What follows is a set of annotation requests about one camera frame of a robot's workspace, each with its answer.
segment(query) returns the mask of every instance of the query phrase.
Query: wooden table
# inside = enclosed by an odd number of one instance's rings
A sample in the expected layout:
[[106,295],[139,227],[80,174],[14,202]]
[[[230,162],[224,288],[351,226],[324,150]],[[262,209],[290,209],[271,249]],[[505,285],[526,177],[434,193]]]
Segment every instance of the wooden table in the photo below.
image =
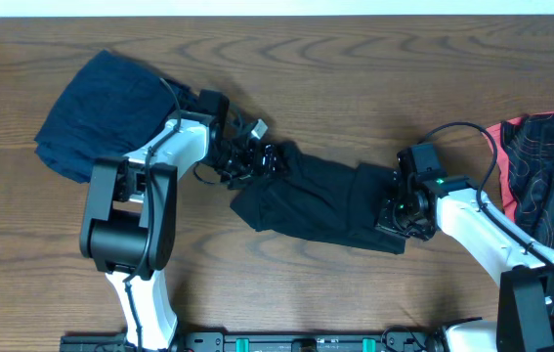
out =
[[[54,351],[70,331],[125,322],[103,274],[78,249],[87,185],[48,169],[32,139],[72,76],[102,49],[194,89],[218,89],[308,154],[396,165],[396,152],[446,122],[491,125],[554,110],[554,17],[0,20],[0,351]],[[480,179],[485,140],[438,143],[447,168]],[[166,268],[185,327],[382,330],[495,319],[497,288],[454,240],[405,255],[250,230],[234,195],[179,186]],[[497,180],[487,186],[499,200]]]

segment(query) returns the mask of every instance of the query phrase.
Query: tabletop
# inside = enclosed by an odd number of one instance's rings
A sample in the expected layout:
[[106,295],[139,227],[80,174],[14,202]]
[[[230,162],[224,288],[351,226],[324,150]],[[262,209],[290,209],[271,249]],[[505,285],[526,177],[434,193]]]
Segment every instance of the tabletop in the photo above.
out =
[[[0,19],[0,351],[56,351],[70,332],[125,327],[78,247],[87,194],[32,141],[74,74],[103,49],[195,91],[224,92],[272,136],[355,166],[443,123],[554,110],[554,17]],[[484,138],[436,140],[450,173],[480,180]],[[499,204],[492,177],[486,191]],[[234,192],[186,177],[166,267],[184,330],[382,330],[496,318],[498,290],[453,239],[404,255],[257,233]]]

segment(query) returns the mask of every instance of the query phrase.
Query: folded cloth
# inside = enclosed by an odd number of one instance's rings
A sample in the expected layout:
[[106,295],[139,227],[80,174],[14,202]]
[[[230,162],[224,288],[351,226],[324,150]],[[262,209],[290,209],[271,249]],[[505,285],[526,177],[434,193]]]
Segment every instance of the folded cloth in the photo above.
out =
[[[195,102],[189,87],[172,82],[170,86],[180,100]],[[89,182],[97,157],[119,156],[143,146],[175,108],[159,77],[102,51],[77,72],[55,102],[35,137],[35,152],[64,177]]]
[[554,112],[515,118],[488,130],[497,134],[506,215],[554,248]]
[[232,210],[256,231],[394,254],[405,240],[374,230],[381,199],[395,193],[394,170],[369,164],[357,169],[302,154],[293,143],[278,146],[288,168],[244,189]]

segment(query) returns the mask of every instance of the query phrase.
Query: black fabric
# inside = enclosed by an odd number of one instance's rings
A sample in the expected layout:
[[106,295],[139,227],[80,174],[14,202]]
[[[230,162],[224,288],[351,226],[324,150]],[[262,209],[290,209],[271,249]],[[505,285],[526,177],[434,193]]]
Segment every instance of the black fabric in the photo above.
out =
[[501,137],[518,202],[516,224],[554,249],[554,113],[529,116],[517,126],[503,122]]
[[[188,87],[170,84],[184,101],[193,102]],[[77,72],[51,109],[35,137],[36,153],[63,176],[88,182],[97,157],[143,146],[173,108],[159,77],[102,51]]]
[[231,208],[256,231],[401,254],[405,240],[373,229],[380,200],[396,189],[394,170],[362,164],[357,169],[278,146],[288,172],[243,190]]

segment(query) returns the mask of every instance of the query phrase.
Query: navy blue towel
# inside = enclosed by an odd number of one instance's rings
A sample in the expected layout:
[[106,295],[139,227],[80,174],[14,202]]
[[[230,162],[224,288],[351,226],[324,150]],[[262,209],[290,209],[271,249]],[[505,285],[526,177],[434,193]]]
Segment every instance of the navy blue towel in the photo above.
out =
[[[195,102],[189,87],[170,86],[182,102]],[[35,152],[64,177],[89,182],[97,157],[143,146],[174,108],[157,75],[102,51],[77,72],[51,109],[35,137]]]

